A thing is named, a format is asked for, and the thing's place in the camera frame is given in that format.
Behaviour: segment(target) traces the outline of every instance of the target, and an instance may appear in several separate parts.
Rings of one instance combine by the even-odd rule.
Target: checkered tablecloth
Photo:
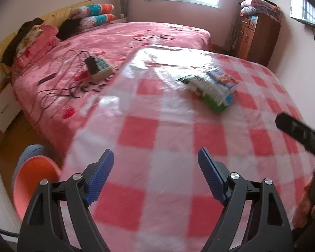
[[[176,81],[212,67],[239,81],[232,104],[221,114]],[[315,158],[277,130],[274,120],[281,111],[301,119],[264,66],[201,50],[148,46],[103,90],[74,137],[63,179],[111,149],[113,170],[90,207],[111,251],[200,251],[223,209],[197,163],[201,147],[247,180],[271,178],[291,219]],[[247,212],[241,225],[246,223]],[[235,244],[241,239],[238,231]]]

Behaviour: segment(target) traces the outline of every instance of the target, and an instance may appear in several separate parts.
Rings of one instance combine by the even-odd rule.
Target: silver bolt
[[[79,180],[81,179],[81,174],[80,173],[75,173],[73,176],[72,176],[73,180]]]
[[[265,183],[267,184],[267,185],[271,185],[271,184],[273,184],[273,181],[271,180],[271,179],[269,179],[269,178],[265,178]]]
[[[237,179],[239,179],[240,175],[238,173],[233,172],[230,174],[230,177],[234,180],[237,180]]]
[[[44,185],[48,184],[48,180],[47,179],[42,179],[39,184],[41,186],[44,186]]]

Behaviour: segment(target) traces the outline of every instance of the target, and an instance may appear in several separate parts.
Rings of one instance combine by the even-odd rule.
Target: blue ribbed pad
[[[88,192],[84,198],[87,206],[90,206],[92,202],[97,201],[101,189],[111,172],[113,164],[114,154],[111,150],[109,150],[88,182]]]
[[[225,193],[225,184],[222,177],[219,175],[213,160],[207,155],[205,150],[201,148],[198,152],[198,164],[204,174],[204,177],[209,185],[212,195],[222,205],[225,205],[228,201],[228,197]]]

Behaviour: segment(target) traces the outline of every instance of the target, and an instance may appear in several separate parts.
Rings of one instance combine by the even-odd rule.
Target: wooden headboard
[[[43,24],[50,24],[52,26],[59,28],[61,24],[69,17],[69,14],[72,9],[76,9],[78,7],[81,7],[82,5],[92,5],[92,4],[93,2],[91,0],[88,0],[88,1],[77,3],[77,4],[68,5],[67,7],[63,7],[53,12],[50,12],[46,15],[43,15],[40,18],[44,20]],[[0,42],[0,62],[1,62],[4,51],[6,50],[8,44],[16,36],[17,32],[18,30],[9,34],[4,40]],[[12,69],[10,67],[4,65],[3,63],[0,63],[0,65],[1,65],[1,70],[4,75],[11,74]]]

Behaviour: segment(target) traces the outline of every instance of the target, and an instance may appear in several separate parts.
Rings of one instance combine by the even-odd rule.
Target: rolled blanket
[[[109,13],[114,9],[111,4],[94,4],[94,5],[83,5],[82,7],[76,8],[70,12],[70,19],[78,19],[90,16],[98,16],[100,14]]]
[[[265,7],[269,10],[272,10],[272,11],[279,11],[280,9],[274,5],[271,5],[270,3],[264,1],[264,0],[245,0],[243,1],[240,6],[242,8],[244,7],[250,7],[250,6],[253,6],[253,7]]]
[[[254,7],[254,6],[244,7],[244,8],[241,9],[240,12],[244,13],[246,15],[253,15],[253,14],[257,14],[257,13],[265,13],[266,15],[273,17],[277,21],[279,21],[280,14],[281,14],[281,11],[272,11],[272,10],[269,10],[268,8],[266,8],[266,7]]]
[[[113,14],[102,14],[98,16],[82,18],[80,29],[94,28],[95,26],[102,25],[113,21],[116,17]]]

